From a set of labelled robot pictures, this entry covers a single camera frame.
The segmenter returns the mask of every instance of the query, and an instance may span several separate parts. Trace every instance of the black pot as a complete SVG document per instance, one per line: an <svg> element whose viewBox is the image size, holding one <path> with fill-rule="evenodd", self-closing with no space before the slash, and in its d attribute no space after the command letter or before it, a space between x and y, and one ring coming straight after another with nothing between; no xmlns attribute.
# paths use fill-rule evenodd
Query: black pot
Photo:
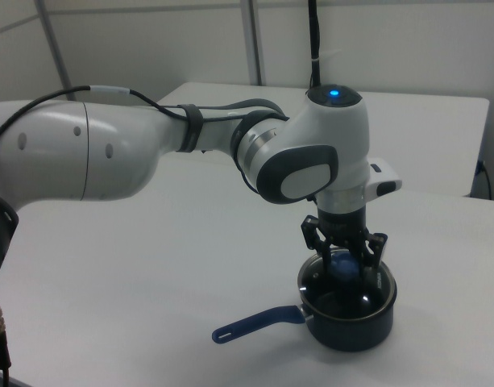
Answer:
<svg viewBox="0 0 494 387"><path fill-rule="evenodd" d="M279 306L213 332L215 343L227 343L274 323L306 323L320 343L339 351L362 351L381 343L392 329L396 282L388 266L359 266L346 250L331 252L325 268L320 256L301 267L298 287L302 305Z"/></svg>

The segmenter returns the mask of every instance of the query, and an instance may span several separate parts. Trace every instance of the black strap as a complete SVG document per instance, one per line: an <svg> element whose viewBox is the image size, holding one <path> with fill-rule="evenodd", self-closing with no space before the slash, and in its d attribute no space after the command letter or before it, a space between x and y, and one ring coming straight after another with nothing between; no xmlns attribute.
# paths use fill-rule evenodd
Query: black strap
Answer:
<svg viewBox="0 0 494 387"><path fill-rule="evenodd" d="M177 152L190 153L197 146L198 137L200 137L201 129L204 126L204 117L195 105L177 105L177 107L184 109L188 117L188 131L182 141L181 148Z"/></svg>

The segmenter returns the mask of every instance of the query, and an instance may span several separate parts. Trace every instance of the white wall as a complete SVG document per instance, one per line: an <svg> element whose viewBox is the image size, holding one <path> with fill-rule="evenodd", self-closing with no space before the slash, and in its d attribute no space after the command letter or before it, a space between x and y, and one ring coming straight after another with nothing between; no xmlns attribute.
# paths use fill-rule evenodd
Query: white wall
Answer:
<svg viewBox="0 0 494 387"><path fill-rule="evenodd" d="M259 3L267 85L309 83L307 7L299 3ZM494 2L325 5L318 18L321 51L342 50L322 61L324 82L489 99L482 157L494 193Z"/></svg>
<svg viewBox="0 0 494 387"><path fill-rule="evenodd" d="M73 85L122 85L159 100L186 81L251 84L239 0L47 1L46 7Z"/></svg>
<svg viewBox="0 0 494 387"><path fill-rule="evenodd" d="M0 1L0 101L61 88L34 2Z"/></svg>

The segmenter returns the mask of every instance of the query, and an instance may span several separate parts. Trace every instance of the white table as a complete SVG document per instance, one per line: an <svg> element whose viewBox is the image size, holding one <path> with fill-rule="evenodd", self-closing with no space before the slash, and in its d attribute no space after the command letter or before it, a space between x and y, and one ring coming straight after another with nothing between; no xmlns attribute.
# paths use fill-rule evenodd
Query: white table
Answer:
<svg viewBox="0 0 494 387"><path fill-rule="evenodd" d="M221 164L166 156L120 202L39 202L0 272L13 361L32 386L494 386L494 202L400 191L368 206L389 235L394 328L361 353L279 324L211 332L300 301L311 203L274 206Z"/></svg>
<svg viewBox="0 0 494 387"><path fill-rule="evenodd" d="M360 92L370 123L369 156L382 157L399 173L403 186L419 192L465 196L471 192L488 100L483 98ZM266 98L289 117L305 89L185 83L160 103L226 105ZM223 160L206 155L201 160Z"/></svg>

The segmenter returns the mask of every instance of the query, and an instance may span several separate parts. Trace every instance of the blue object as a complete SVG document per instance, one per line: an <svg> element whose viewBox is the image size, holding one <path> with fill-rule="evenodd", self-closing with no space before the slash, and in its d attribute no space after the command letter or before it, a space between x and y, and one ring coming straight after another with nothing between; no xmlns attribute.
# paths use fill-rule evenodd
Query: blue object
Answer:
<svg viewBox="0 0 494 387"><path fill-rule="evenodd" d="M329 273L341 282L359 277L359 262L349 252L336 252L331 257Z"/></svg>
<svg viewBox="0 0 494 387"><path fill-rule="evenodd" d="M213 332L213 341L216 344L228 343L275 323L303 324L305 318L296 305L278 306L218 328Z"/></svg>

